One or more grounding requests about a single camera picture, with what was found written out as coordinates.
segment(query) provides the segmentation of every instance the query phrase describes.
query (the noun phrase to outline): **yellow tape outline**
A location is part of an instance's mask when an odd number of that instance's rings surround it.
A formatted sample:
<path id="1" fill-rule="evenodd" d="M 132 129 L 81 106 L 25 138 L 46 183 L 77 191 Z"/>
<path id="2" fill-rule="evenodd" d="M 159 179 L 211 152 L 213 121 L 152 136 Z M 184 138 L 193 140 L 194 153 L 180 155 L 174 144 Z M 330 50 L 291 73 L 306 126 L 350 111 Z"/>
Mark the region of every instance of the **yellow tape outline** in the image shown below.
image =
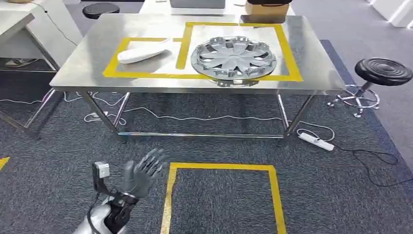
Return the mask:
<path id="1" fill-rule="evenodd" d="M 284 215 L 282 213 L 280 190 L 277 181 L 277 172 L 272 165 L 253 165 L 253 164 L 226 164 L 226 163 L 183 163 L 171 162 L 167 191 L 165 194 L 164 212 L 162 215 L 161 234 L 169 234 L 170 219 L 172 214 L 172 189 L 176 181 L 176 172 L 180 169 L 213 169 L 213 170 L 250 170 L 267 171 L 271 186 L 271 196 L 274 207 L 275 222 L 277 224 L 277 234 L 286 234 Z"/>
<path id="2" fill-rule="evenodd" d="M 302 77 L 297 63 L 294 59 L 293 52 L 287 38 L 285 37 L 284 30 L 280 24 L 266 24 L 266 23 L 221 23 L 221 22 L 186 22 L 184 33 L 182 38 L 174 38 L 173 41 L 181 42 L 179 49 L 179 55 L 176 62 L 176 69 L 183 70 L 185 68 L 189 45 L 191 42 L 192 31 L 195 25 L 203 26 L 249 26 L 249 27 L 273 27 L 276 32 L 276 36 L 280 43 L 282 54 L 284 57 L 285 65 L 287 67 L 289 75 L 267 75 L 253 80 L 267 80 L 267 81 L 295 81 L 301 82 Z M 181 78 L 181 79 L 211 79 L 211 77 L 202 74 L 163 74 L 163 73 L 148 73 L 148 72 L 119 72 L 116 70 L 118 65 L 117 54 L 126 50 L 128 44 L 131 41 L 163 41 L 166 38 L 123 38 L 118 45 L 115 53 L 112 55 L 111 60 L 103 71 L 103 76 L 108 78 Z"/>
<path id="3" fill-rule="evenodd" d="M 3 169 L 3 167 L 6 165 L 6 163 L 9 161 L 10 157 L 4 157 L 0 158 L 0 171 Z"/>

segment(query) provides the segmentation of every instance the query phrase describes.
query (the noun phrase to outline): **chrome stool leg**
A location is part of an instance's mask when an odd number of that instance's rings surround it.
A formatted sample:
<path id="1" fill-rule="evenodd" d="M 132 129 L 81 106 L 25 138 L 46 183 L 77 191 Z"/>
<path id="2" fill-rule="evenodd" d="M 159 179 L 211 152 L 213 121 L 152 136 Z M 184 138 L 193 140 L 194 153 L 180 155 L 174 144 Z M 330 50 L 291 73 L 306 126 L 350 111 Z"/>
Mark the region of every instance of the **chrome stool leg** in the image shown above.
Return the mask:
<path id="1" fill-rule="evenodd" d="M 342 101 L 344 104 L 358 108 L 358 113 L 354 113 L 353 116 L 356 118 L 360 118 L 361 115 L 363 114 L 364 109 L 369 109 L 369 108 L 373 108 L 373 109 L 379 109 L 379 103 L 380 103 L 380 98 L 379 96 L 371 89 L 369 89 L 373 84 L 370 82 L 367 82 L 363 85 L 356 85 L 356 84 L 349 84 L 346 85 L 347 88 L 357 88 L 357 92 L 356 93 L 352 93 L 349 90 L 344 90 L 347 94 L 346 97 L 342 97 L 341 95 L 337 95 L 337 98 L 334 99 L 333 101 L 327 103 L 328 106 L 330 107 L 334 107 L 334 103 Z M 364 97 L 364 94 L 368 92 L 370 94 L 372 94 L 375 98 L 374 99 L 370 99 L 367 97 Z M 361 101 L 365 101 L 366 103 L 368 103 L 368 105 L 364 106 Z"/>

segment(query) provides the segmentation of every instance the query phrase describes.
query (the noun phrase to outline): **black stool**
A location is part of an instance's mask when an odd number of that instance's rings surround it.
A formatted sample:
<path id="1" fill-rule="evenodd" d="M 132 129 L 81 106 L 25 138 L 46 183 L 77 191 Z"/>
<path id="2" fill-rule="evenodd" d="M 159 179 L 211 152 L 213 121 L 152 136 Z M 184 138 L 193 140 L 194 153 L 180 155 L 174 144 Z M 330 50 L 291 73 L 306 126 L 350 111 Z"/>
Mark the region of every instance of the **black stool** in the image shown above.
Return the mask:
<path id="1" fill-rule="evenodd" d="M 363 109 L 379 108 L 380 98 L 374 91 L 369 89 L 370 86 L 373 84 L 399 86 L 409 82 L 413 78 L 411 69 L 399 62 L 386 58 L 363 59 L 357 63 L 355 71 L 357 75 L 367 82 L 363 85 L 346 85 L 346 87 L 356 87 L 357 91 L 352 93 L 349 90 L 344 90 L 348 94 L 346 97 L 337 95 L 337 98 L 327 103 L 327 105 L 333 107 L 335 102 L 342 101 L 349 106 L 356 107 L 358 108 L 358 113 L 354 113 L 353 115 L 357 118 L 361 117 Z M 375 97 L 375 100 L 364 97 L 366 92 L 371 93 Z M 356 103 L 350 103 L 349 101 L 351 100 L 355 100 Z M 361 103 L 362 100 L 366 101 L 367 105 L 363 105 Z"/>
<path id="2" fill-rule="evenodd" d="M 86 18 L 94 20 L 98 19 L 102 14 L 105 13 L 119 13 L 120 9 L 115 4 L 108 2 L 100 2 L 85 6 L 82 12 Z"/>

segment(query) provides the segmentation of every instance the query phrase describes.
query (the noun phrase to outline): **black cable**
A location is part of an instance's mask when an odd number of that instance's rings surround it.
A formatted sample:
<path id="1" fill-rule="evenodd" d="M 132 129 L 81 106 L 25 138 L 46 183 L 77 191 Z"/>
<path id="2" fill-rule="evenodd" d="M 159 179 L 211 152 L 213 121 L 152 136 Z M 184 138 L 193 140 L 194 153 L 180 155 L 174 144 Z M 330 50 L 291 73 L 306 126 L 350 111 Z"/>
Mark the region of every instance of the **black cable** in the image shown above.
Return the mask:
<path id="1" fill-rule="evenodd" d="M 101 233 L 96 229 L 96 227 L 95 227 L 95 226 L 93 225 L 93 223 L 92 223 L 92 220 L 91 220 L 91 211 L 92 211 L 93 207 L 95 206 L 97 200 L 99 199 L 99 195 L 100 195 L 100 192 L 97 192 L 97 193 L 96 193 L 96 197 L 95 197 L 95 199 L 94 199 L 94 202 L 93 202 L 93 204 L 90 206 L 90 208 L 89 208 L 89 210 L 88 210 L 88 213 L 87 213 L 87 215 L 86 215 L 86 218 L 87 218 L 87 220 L 88 220 L 88 223 L 89 223 L 89 225 L 90 225 L 90 227 L 91 227 L 91 229 L 92 229 L 92 233 L 95 233 L 95 234 L 101 234 Z"/>
<path id="2" fill-rule="evenodd" d="M 366 171 L 367 171 L 367 177 L 369 178 L 370 182 L 371 182 L 372 184 L 376 185 L 376 186 L 379 186 L 379 187 L 392 187 L 392 186 L 396 186 L 396 185 L 399 185 L 399 184 L 404 184 L 404 183 L 406 183 L 406 182 L 413 181 L 413 178 L 411 178 L 411 179 L 406 179 L 406 180 L 404 180 L 404 181 L 401 181 L 401 182 L 398 182 L 398 183 L 395 183 L 395 184 L 384 184 L 384 185 L 383 185 L 383 184 L 378 184 L 378 183 L 376 183 L 376 182 L 374 182 L 374 181 L 372 180 L 371 175 L 370 175 L 370 168 L 369 168 L 359 157 L 357 157 L 357 152 L 365 152 L 365 153 L 374 155 L 374 156 L 376 156 L 378 159 L 380 159 L 380 161 L 382 161 L 382 162 L 384 162 L 384 163 L 386 163 L 386 164 L 388 164 L 388 165 L 396 165 L 396 164 L 399 163 L 399 160 L 397 159 L 396 156 L 394 156 L 394 155 L 392 155 L 392 154 L 390 154 L 390 153 L 377 152 L 377 151 L 371 151 L 371 150 L 346 150 L 346 149 L 343 149 L 343 148 L 341 148 L 341 147 L 339 147 L 339 146 L 337 146 L 337 145 L 335 145 L 335 144 L 333 144 L 333 145 L 336 146 L 337 149 L 339 149 L 339 150 L 341 150 L 341 151 L 352 152 L 353 156 L 354 156 L 361 164 L 363 164 L 364 168 L 365 168 Z M 380 157 L 379 155 L 391 156 L 391 157 L 394 159 L 394 162 L 388 162 L 388 161 L 384 160 L 382 157 Z"/>
<path id="3" fill-rule="evenodd" d="M 70 39 L 64 34 L 64 32 L 58 27 L 58 25 L 53 21 L 53 19 L 49 16 L 49 14 L 47 13 L 46 9 L 44 9 L 44 7 L 43 7 L 42 5 L 40 5 L 40 4 L 38 4 L 38 3 L 35 3 L 35 2 L 27 2 L 27 3 L 31 3 L 31 4 L 34 4 L 34 5 L 37 5 L 37 6 L 41 7 L 41 8 L 43 9 L 44 13 L 46 13 L 47 17 L 50 19 L 50 21 L 51 21 L 51 22 L 55 25 L 55 27 L 59 30 L 59 32 L 60 32 L 68 41 L 70 41 L 73 45 L 77 46 L 77 44 L 74 43 L 72 40 L 70 40 Z"/>

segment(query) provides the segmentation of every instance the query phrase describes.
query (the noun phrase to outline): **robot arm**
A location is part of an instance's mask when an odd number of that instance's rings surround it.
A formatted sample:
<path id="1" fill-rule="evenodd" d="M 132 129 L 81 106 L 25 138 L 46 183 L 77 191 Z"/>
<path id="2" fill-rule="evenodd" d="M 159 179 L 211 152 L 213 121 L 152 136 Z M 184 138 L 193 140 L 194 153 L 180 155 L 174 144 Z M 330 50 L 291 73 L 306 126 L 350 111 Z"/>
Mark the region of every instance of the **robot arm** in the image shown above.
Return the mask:
<path id="1" fill-rule="evenodd" d="M 165 165 L 164 159 L 163 150 L 153 149 L 138 164 L 127 162 L 122 185 L 115 192 L 109 191 L 104 183 L 104 178 L 109 176 L 109 165 L 94 163 L 94 189 L 98 194 L 104 193 L 109 197 L 102 205 L 90 207 L 88 215 L 73 234 L 124 234 L 133 207 L 148 195 Z"/>

